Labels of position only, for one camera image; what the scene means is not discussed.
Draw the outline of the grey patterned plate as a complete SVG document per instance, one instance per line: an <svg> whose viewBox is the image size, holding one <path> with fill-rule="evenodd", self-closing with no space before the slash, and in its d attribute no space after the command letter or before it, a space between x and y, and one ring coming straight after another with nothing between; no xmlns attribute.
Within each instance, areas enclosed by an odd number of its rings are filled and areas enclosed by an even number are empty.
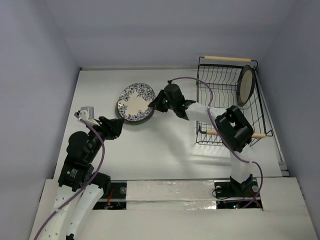
<svg viewBox="0 0 320 240"><path fill-rule="evenodd" d="M155 112L148 104L149 102L144 100L119 100L115 105L115 114L124 119L127 125L140 125L147 122Z"/></svg>

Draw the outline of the blue floral white plate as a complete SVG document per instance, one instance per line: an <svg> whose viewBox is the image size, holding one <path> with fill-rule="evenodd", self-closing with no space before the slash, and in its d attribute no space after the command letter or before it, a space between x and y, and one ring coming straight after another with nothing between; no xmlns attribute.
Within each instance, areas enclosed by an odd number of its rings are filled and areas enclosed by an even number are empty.
<svg viewBox="0 0 320 240"><path fill-rule="evenodd" d="M138 82L127 86L119 95L115 112L125 121L138 123L147 120L154 113L149 104L156 95L151 86Z"/></svg>

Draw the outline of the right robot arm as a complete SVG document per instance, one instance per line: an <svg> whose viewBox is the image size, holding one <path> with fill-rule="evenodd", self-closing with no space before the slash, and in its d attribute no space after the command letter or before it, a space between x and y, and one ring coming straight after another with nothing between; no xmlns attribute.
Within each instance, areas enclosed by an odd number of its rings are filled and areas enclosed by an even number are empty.
<svg viewBox="0 0 320 240"><path fill-rule="evenodd" d="M249 171L250 161L242 159L240 153L251 143L254 130L237 106L221 110L185 99L177 84L168 84L148 106L162 113L172 110L184 120L212 125L230 152L231 192L242 196L248 191L253 175Z"/></svg>

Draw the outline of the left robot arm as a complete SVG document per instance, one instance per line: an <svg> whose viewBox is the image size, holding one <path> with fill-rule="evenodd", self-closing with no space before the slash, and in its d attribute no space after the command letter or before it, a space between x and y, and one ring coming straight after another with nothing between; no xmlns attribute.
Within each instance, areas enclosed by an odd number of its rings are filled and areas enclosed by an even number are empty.
<svg viewBox="0 0 320 240"><path fill-rule="evenodd" d="M67 156L58 178L57 194L49 217L34 236L36 240L76 240L85 222L100 198L111 192L111 178L92 165L106 140L117 139L123 128L123 119L88 118L84 111L75 113L89 132L77 131L68 139Z"/></svg>

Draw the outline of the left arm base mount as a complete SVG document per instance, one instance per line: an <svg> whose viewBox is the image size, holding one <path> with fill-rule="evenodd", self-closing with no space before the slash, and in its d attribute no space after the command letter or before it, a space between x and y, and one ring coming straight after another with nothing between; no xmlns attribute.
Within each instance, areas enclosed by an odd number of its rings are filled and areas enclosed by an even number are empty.
<svg viewBox="0 0 320 240"><path fill-rule="evenodd" d="M111 200L125 200L127 194L127 182L126 181L112 181L107 193L104 197L107 199L111 196Z"/></svg>

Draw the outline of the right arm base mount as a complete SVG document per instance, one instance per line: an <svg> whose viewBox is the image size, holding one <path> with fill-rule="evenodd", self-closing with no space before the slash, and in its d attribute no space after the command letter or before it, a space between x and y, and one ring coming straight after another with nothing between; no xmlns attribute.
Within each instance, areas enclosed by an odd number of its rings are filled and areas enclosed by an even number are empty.
<svg viewBox="0 0 320 240"><path fill-rule="evenodd" d="M231 177L227 180L215 181L211 193L218 200L227 200L231 198L253 197L252 194L256 194L258 190L258 182L250 175L242 183L238 183Z"/></svg>

